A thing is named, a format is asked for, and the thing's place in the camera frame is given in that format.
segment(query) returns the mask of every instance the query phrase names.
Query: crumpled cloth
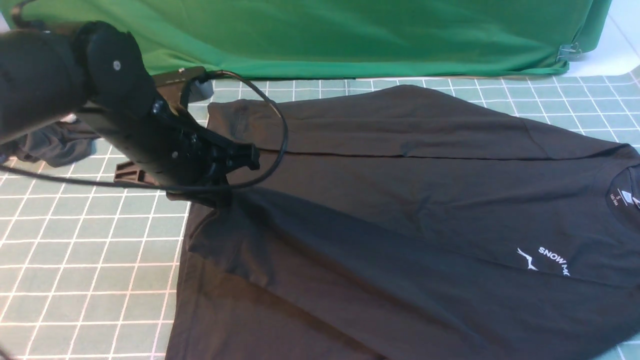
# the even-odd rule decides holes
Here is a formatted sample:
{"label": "crumpled cloth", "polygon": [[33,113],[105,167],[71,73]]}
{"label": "crumpled cloth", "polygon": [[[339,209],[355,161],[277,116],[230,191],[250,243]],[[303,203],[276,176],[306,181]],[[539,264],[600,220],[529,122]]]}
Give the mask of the crumpled cloth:
{"label": "crumpled cloth", "polygon": [[81,120],[55,122],[0,145],[0,163],[15,156],[25,162],[63,167],[94,154],[97,138],[100,136]]}

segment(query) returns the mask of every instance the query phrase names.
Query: t-shirt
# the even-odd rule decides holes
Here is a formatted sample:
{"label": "t-shirt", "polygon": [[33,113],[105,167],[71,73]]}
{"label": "t-shirt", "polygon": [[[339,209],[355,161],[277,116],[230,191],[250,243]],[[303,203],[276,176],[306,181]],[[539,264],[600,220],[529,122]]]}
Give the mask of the t-shirt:
{"label": "t-shirt", "polygon": [[[640,332],[629,144],[417,86],[280,108],[278,170],[191,207],[167,360],[590,359]],[[208,127],[261,171],[281,141],[260,101]]]}

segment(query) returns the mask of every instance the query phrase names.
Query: green fabric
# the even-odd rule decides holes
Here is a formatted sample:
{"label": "green fabric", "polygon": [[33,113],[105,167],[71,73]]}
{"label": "green fabric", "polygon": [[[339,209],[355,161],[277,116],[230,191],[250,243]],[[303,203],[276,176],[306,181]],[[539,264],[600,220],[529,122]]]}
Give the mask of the green fabric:
{"label": "green fabric", "polygon": [[[0,1],[7,15],[19,2]],[[205,65],[249,78],[503,76],[567,71],[559,47],[606,1],[39,0],[24,17],[131,31],[153,74]]]}

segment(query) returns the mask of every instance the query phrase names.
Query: cable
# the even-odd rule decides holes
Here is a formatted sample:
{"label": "cable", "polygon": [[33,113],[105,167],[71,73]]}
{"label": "cable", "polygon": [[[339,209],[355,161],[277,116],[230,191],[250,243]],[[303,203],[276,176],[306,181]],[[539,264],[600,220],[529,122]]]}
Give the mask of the cable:
{"label": "cable", "polygon": [[[282,143],[280,144],[280,150],[278,151],[278,156],[276,157],[276,160],[273,162],[273,164],[262,175],[260,175],[259,177],[256,177],[253,180],[247,181],[245,183],[229,184],[229,185],[221,185],[221,186],[154,186],[154,185],[134,184],[134,183],[111,183],[108,181],[68,179],[66,177],[38,174],[36,172],[23,170],[19,168],[12,168],[5,165],[0,165],[0,170],[3,172],[8,172],[10,174],[32,177],[38,180],[50,181],[54,183],[66,183],[66,184],[83,185],[83,186],[100,186],[105,188],[135,188],[135,189],[161,190],[165,192],[174,192],[174,193],[225,192],[229,190],[238,190],[238,189],[255,186],[265,181],[266,179],[268,179],[269,176],[273,175],[273,173],[276,171],[278,166],[280,166],[280,163],[282,162],[282,158],[284,157],[284,154],[287,152],[287,145],[289,143],[289,126],[287,125],[287,121],[285,120],[284,115],[282,114],[282,112],[280,111],[276,103],[273,100],[271,100],[269,97],[267,97],[267,95],[265,95],[264,92],[262,92],[262,90],[260,90],[257,86],[255,86],[250,81],[242,78],[240,75],[231,71],[217,70],[217,71],[206,73],[206,78],[208,79],[219,78],[221,76],[231,76],[233,78],[240,80],[242,83],[246,84],[247,86],[249,86],[256,94],[258,94],[258,96],[260,96],[265,102],[267,102],[267,104],[269,104],[269,107],[271,107],[271,109],[282,120]],[[188,81],[185,87],[188,86],[188,89],[190,89],[191,87],[190,84],[192,83],[193,83],[193,80]]]}

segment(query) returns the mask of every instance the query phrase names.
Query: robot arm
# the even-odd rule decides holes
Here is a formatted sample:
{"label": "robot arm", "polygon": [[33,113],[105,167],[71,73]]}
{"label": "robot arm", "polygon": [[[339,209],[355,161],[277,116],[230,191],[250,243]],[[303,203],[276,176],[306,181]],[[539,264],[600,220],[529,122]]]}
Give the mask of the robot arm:
{"label": "robot arm", "polygon": [[[10,31],[0,35],[0,53],[0,143],[77,113],[140,170],[129,181],[221,188],[229,172],[259,168],[254,144],[213,133],[170,105],[145,70],[133,36],[110,24]],[[195,81],[229,75],[236,76],[219,71]],[[252,88],[283,118],[273,101]],[[281,155],[286,134],[284,122]],[[230,192],[191,193],[187,200],[220,207]]]}

